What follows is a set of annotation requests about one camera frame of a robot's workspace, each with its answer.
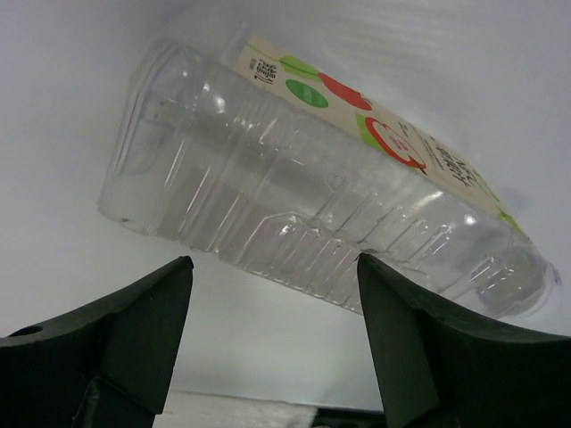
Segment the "large clear square bottle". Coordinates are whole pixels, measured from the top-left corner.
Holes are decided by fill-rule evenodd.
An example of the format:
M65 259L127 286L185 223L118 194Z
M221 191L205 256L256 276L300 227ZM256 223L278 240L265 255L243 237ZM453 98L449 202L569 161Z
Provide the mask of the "large clear square bottle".
M153 41L99 209L356 312L362 254L488 317L562 289L459 153L245 25Z

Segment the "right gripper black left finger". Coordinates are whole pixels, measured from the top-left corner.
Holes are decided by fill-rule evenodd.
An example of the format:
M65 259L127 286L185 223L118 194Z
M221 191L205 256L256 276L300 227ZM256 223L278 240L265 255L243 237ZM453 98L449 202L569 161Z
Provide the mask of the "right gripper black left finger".
M193 287L179 257L1 340L3 427L151 427L166 404Z

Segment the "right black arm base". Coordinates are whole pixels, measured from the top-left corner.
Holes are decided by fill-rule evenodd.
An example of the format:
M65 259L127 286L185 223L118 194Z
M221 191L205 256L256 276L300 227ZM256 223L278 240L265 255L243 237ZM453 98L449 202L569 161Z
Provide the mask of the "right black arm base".
M383 412L319 407L310 426L327 428L386 428L387 424Z

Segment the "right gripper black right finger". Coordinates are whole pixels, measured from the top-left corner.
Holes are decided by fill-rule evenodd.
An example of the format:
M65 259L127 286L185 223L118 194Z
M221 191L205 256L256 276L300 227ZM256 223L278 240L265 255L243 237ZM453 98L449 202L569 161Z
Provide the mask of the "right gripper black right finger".
M357 274L388 426L569 426L568 337L480 315L366 254Z

